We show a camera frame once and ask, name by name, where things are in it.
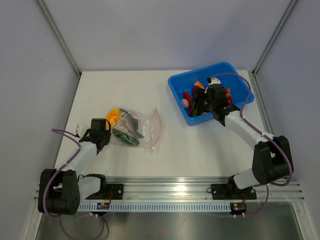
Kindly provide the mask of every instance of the white tabletop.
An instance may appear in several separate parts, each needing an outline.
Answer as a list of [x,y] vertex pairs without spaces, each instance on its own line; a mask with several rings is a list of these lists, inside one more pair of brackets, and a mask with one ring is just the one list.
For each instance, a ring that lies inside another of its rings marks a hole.
[[[253,151],[234,132],[210,120],[188,126],[168,86],[168,78],[185,71],[85,71],[72,105],[66,130],[90,126],[113,107],[149,114],[157,108],[163,133],[154,151],[108,145],[83,174],[108,177],[229,177],[251,167]],[[246,70],[238,73],[250,81]],[[244,109],[247,119],[263,128],[256,100]],[[76,148],[63,139],[56,164]]]

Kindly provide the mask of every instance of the purple cable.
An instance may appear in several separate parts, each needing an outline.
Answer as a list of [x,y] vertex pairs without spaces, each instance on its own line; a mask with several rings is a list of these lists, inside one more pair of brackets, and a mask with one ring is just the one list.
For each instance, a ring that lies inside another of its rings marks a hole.
[[216,75],[213,75],[212,77],[216,78],[216,77],[219,77],[219,76],[223,76],[223,75],[232,75],[232,76],[237,76],[239,78],[241,78],[248,86],[249,88],[249,93],[240,109],[240,117],[241,119],[249,126],[251,127],[253,130],[255,130],[258,134],[260,134],[261,136],[263,136],[265,139],[267,139],[268,141],[270,141],[270,143],[272,143],[274,145],[274,147],[281,153],[281,155],[283,156],[283,159],[285,161],[285,163],[288,165],[288,168],[289,168],[289,177],[288,179],[286,180],[285,183],[276,183],[276,182],[272,182],[271,184],[275,185],[275,186],[279,186],[279,187],[284,187],[284,186],[287,186],[290,182],[291,182],[291,179],[292,179],[292,167],[291,167],[291,164],[290,164],[290,161],[287,157],[287,155],[285,154],[285,152],[275,143],[275,141],[273,141],[270,137],[268,137],[267,135],[264,135],[262,133],[262,131],[260,131],[257,127],[255,127],[251,122],[249,122],[247,119],[244,118],[244,115],[243,115],[243,111],[244,111],[244,108],[245,106],[247,105],[248,101],[249,101],[249,98],[250,98],[250,95],[251,95],[251,86],[249,84],[249,82],[243,77],[243,76],[240,76],[239,74],[237,73],[232,73],[232,72],[226,72],[226,73],[219,73],[219,74],[216,74]]
[[[71,141],[73,141],[79,148],[77,149],[77,151],[72,155],[72,157],[70,157],[70,159],[68,161],[66,161],[67,164],[69,164],[73,159],[75,159],[75,157],[79,154],[79,152],[81,151],[81,145],[74,140],[72,137],[68,136],[67,134],[70,134],[72,136],[75,136],[74,134],[72,134],[71,132],[68,131],[63,131],[63,130],[59,130],[59,129],[51,129],[52,132],[56,133],[56,134],[60,134],[68,139],[70,139]],[[49,187],[52,184],[52,182],[54,181],[54,179],[56,178],[56,176],[58,175],[58,173],[64,169],[64,167],[66,166],[66,164],[63,164],[54,174],[53,176],[50,178],[48,184],[45,187],[44,193],[43,193],[43,197],[42,197],[42,206],[43,206],[43,211],[44,213],[49,217],[49,218],[58,218],[59,215],[51,215],[48,212],[47,209],[47,195],[48,195],[48,191],[49,191]]]
[[265,185],[265,187],[266,187],[266,197],[265,197],[265,201],[264,201],[262,207],[260,207],[257,211],[255,211],[253,213],[249,213],[249,214],[245,215],[246,217],[253,217],[253,216],[257,215],[258,213],[260,213],[263,209],[265,209],[267,202],[268,202],[268,199],[269,199],[269,187],[267,185]]
[[[102,229],[101,229],[100,233],[99,233],[96,237],[91,238],[90,240],[97,240],[98,238],[101,237],[101,235],[103,234],[103,232],[104,232],[104,230],[105,230],[105,224],[106,224],[106,222],[104,221],[104,219],[103,219],[101,216],[99,216],[99,215],[96,215],[96,216],[97,216],[97,217],[101,220],[101,222],[102,222]],[[61,216],[59,217],[59,222],[60,222],[60,227],[61,227],[62,232],[63,232],[68,238],[70,238],[70,239],[72,239],[72,240],[82,240],[82,239],[79,239],[79,238],[75,238],[75,237],[69,235],[69,233],[67,233],[66,229],[65,229],[64,226],[62,225]]]

